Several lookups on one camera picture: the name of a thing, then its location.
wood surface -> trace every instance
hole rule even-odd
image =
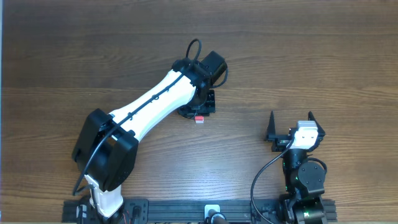
[[[79,176],[86,116],[120,108],[163,79],[193,38],[229,78],[204,124],[176,112],[140,143],[125,197],[249,199],[287,133],[313,111],[313,155],[340,221],[398,220],[398,2],[8,0],[2,61],[2,221],[59,222]],[[256,198],[284,193],[281,161]]]

red and white object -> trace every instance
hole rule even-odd
[[[205,122],[205,117],[203,116],[195,116],[195,123],[196,124],[203,124]]]

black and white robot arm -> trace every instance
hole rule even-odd
[[[189,49],[196,41],[199,50],[190,60]],[[227,65],[216,52],[199,62],[200,49],[200,41],[193,40],[186,57],[176,61],[153,89],[109,114],[97,109],[87,117],[72,153],[81,170],[73,195],[90,188],[90,202],[104,222],[121,218],[121,184],[134,168],[139,142],[159,121],[176,109],[186,118],[215,112],[214,91],[210,88],[228,72]],[[88,186],[77,189],[82,178]]]

wood grain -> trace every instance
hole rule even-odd
[[[327,135],[324,198],[340,221],[398,220],[397,1],[12,0],[4,3],[2,221],[59,222],[78,177],[70,159],[92,110],[156,85],[195,37],[226,58],[217,113],[172,113],[140,143],[126,197],[249,199],[286,133],[308,111]],[[284,191],[280,161],[257,198]]]

wooden table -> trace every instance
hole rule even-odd
[[[79,171],[86,116],[141,96],[185,55],[224,56],[217,112],[172,113],[140,143],[125,197],[249,199],[277,154],[269,113],[287,133],[313,111],[327,135],[326,193],[340,221],[398,220],[398,3],[389,1],[5,1],[3,221],[59,222]],[[256,198],[284,193],[281,161]]]

